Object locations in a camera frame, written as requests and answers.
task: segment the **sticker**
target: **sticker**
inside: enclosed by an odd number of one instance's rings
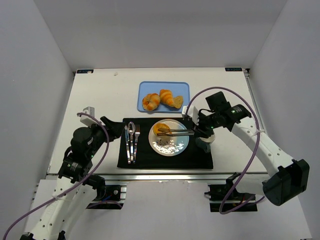
[[[226,72],[242,72],[241,67],[225,67]]]
[[[231,112],[232,112],[233,114],[236,114],[236,113],[238,114],[238,113],[241,113],[242,110],[241,110],[240,107],[234,106],[234,107],[232,108]]]
[[[76,71],[77,74],[93,74],[93,69],[79,69]]]
[[[76,163],[76,162],[74,162],[74,163],[72,163],[72,165],[71,165],[71,171],[75,171],[76,169],[77,169],[77,167],[78,167],[78,163]]]

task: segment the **blue tray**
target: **blue tray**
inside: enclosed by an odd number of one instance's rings
[[[181,113],[182,107],[177,109],[160,103],[157,109],[153,111],[146,111],[142,106],[142,99],[147,94],[159,94],[161,89],[168,89],[172,91],[173,97],[183,96],[182,106],[186,106],[190,101],[189,84],[183,81],[143,81],[139,85],[138,103],[136,108],[139,112],[146,113]]]

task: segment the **cable tie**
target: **cable tie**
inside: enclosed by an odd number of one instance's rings
[[[250,138],[253,138],[254,136],[256,136],[258,133],[266,133],[265,130],[261,129],[261,130],[256,130],[255,133],[250,137]]]
[[[58,196],[55,194],[51,195],[56,201],[61,200],[61,201],[66,201],[66,202],[71,202],[72,200],[67,200],[67,199],[63,199],[65,196]]]

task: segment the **black placemat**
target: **black placemat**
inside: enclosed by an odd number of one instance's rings
[[[195,138],[190,136],[186,149],[176,156],[162,156],[156,153],[149,144],[149,131],[158,121],[166,118],[124,118],[123,122],[130,121],[140,125],[140,136],[138,138],[135,164],[128,164],[126,149],[126,137],[123,131],[120,141],[118,168],[126,169],[213,169],[211,153],[205,153],[203,149],[196,146]],[[192,127],[192,122],[183,120],[181,117],[170,117],[184,124],[187,129]]]

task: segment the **knife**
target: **knife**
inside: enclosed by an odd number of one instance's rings
[[[129,132],[127,125],[124,127],[126,154],[128,156],[128,164],[131,164],[130,151],[129,151]]]

